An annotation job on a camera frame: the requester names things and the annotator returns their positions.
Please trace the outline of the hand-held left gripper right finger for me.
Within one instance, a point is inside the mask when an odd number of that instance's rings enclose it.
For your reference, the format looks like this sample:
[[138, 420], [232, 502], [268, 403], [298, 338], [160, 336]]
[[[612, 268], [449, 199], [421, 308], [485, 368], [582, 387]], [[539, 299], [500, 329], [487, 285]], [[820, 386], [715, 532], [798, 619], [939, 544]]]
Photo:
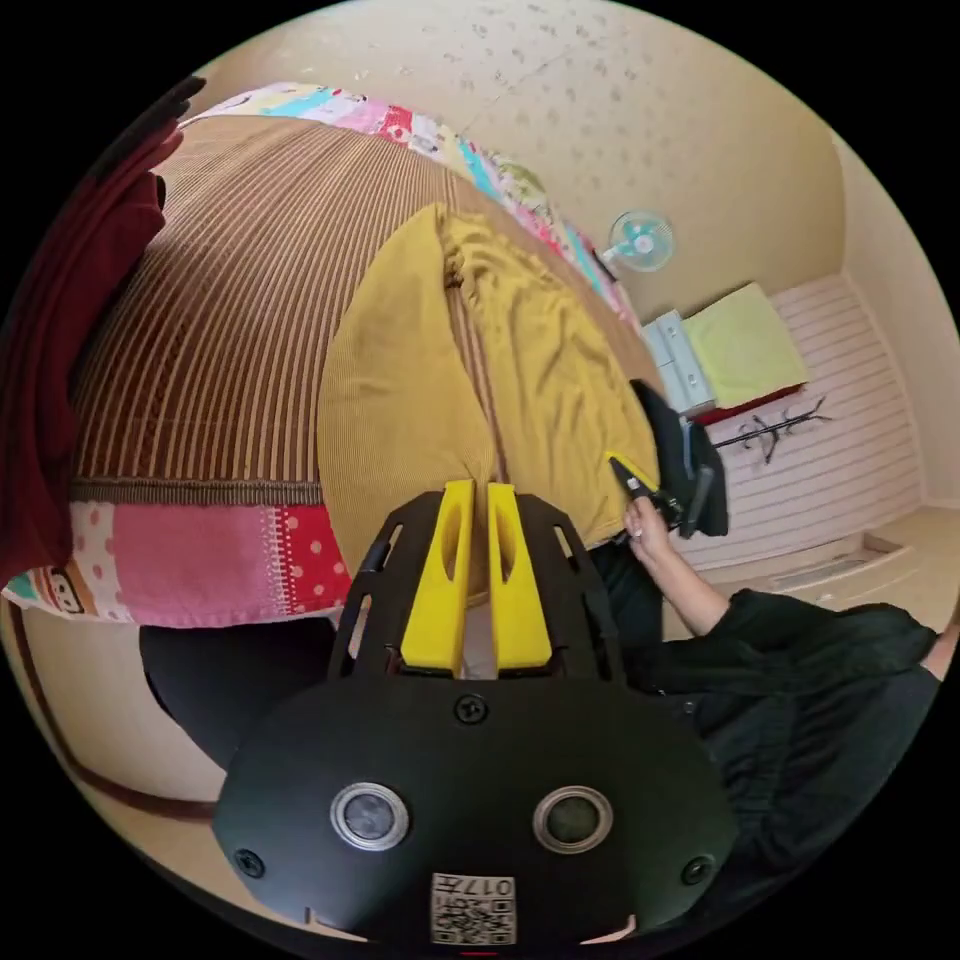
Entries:
[[487, 487], [489, 605], [498, 670], [541, 670], [552, 657], [514, 487]]

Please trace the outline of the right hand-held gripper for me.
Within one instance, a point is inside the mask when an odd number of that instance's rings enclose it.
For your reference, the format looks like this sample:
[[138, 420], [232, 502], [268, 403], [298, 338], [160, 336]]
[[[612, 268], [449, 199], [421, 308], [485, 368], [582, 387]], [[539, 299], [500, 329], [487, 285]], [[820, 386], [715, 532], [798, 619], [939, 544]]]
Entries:
[[724, 537], [729, 532], [723, 461], [704, 427], [677, 413], [650, 385], [630, 386], [652, 430], [659, 481], [623, 455], [607, 451], [607, 462], [630, 501], [652, 500], [670, 530], [683, 539], [696, 533]]

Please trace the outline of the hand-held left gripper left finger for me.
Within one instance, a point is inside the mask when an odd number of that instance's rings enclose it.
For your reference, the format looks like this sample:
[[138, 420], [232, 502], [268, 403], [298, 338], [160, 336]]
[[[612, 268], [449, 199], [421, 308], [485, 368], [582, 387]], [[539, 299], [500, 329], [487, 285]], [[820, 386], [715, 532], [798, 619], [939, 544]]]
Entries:
[[445, 485], [400, 645], [409, 670], [462, 667], [474, 491], [471, 480]]

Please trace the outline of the person's right hand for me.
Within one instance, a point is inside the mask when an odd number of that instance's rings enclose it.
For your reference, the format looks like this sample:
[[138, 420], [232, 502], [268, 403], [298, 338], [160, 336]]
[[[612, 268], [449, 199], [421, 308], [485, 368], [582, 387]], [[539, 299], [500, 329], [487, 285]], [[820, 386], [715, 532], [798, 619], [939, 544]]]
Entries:
[[651, 575], [662, 573], [679, 559], [667, 525], [649, 498], [628, 504], [624, 526], [630, 551]]

